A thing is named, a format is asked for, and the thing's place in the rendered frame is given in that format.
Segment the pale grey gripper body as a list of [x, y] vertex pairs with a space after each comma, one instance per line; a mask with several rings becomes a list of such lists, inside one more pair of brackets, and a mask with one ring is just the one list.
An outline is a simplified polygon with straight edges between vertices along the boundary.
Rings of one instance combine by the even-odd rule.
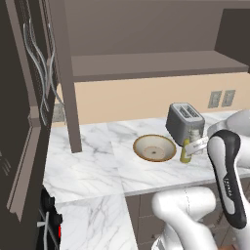
[[208, 137], [203, 137], [203, 138], [198, 139], [195, 142], [192, 142], [186, 145], [185, 150], [186, 150], [187, 155], [192, 155], [192, 154], [196, 154], [200, 152], [201, 150], [207, 147], [208, 141], [209, 141]]

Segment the white shaker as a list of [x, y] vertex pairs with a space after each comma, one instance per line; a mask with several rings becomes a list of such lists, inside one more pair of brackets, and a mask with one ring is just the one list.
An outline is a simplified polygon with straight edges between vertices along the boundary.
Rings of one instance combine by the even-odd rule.
[[198, 129], [192, 129], [189, 133], [189, 139], [191, 142], [196, 142], [201, 138], [199, 130]]

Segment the yellow bottle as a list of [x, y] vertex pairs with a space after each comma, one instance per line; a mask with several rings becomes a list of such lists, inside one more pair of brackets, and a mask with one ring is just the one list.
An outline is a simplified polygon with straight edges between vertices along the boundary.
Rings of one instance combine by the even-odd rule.
[[187, 154], [186, 146], [189, 144], [189, 139], [184, 139], [183, 148], [180, 156], [180, 161], [182, 163], [189, 163], [191, 161], [191, 156]]

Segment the beige mixing bowl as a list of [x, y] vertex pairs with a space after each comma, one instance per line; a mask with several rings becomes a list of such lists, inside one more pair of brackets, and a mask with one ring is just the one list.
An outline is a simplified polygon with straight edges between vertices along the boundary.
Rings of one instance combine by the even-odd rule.
[[172, 159], [177, 149], [170, 139], [150, 134], [138, 137], [133, 143], [133, 151], [146, 161], [164, 162]]

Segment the dark fridge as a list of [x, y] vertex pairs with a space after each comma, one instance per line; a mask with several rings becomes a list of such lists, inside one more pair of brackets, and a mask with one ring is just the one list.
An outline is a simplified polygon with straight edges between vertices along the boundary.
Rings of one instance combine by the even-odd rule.
[[0, 250], [35, 250], [40, 195], [55, 97], [46, 88], [48, 125], [39, 111], [42, 86], [23, 39], [50, 55], [42, 0], [0, 0]]

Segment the silver toaster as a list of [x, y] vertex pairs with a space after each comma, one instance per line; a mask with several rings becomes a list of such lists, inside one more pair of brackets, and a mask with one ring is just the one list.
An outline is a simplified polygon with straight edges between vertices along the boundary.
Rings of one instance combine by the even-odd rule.
[[204, 125], [204, 117], [191, 104], [170, 104], [165, 127], [179, 146], [183, 145], [192, 129], [197, 129], [203, 136]]

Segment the black stove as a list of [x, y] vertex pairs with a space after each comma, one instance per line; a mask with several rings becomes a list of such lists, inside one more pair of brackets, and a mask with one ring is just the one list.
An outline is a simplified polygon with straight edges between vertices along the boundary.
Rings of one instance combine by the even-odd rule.
[[35, 250], [60, 250], [63, 215], [55, 206], [55, 198], [42, 187]]

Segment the grey wall socket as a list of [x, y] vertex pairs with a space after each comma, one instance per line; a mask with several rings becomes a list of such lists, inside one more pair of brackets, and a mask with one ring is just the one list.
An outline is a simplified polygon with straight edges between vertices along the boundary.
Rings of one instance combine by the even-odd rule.
[[208, 103], [209, 108], [218, 107], [220, 103], [222, 92], [221, 91], [212, 91]]
[[226, 90], [222, 102], [222, 107], [231, 106], [234, 95], [235, 95], [234, 90]]
[[54, 105], [53, 122], [65, 122], [64, 109], [61, 104]]

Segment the brown wall cabinet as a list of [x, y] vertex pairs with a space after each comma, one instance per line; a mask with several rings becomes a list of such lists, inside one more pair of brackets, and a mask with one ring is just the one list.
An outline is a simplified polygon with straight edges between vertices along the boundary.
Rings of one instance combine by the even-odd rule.
[[250, 0], [64, 0], [73, 77], [99, 81], [245, 72], [215, 51], [224, 9]]

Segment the brown wall cabinet door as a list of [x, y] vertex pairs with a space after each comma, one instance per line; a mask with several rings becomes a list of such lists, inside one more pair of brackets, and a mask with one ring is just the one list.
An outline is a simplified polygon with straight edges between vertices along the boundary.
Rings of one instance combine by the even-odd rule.
[[55, 38], [57, 62], [62, 86], [62, 98], [70, 148], [72, 153], [81, 152], [82, 145], [64, 0], [50, 0], [49, 8], [51, 13], [53, 35]]
[[250, 9], [224, 9], [215, 51], [250, 67]]

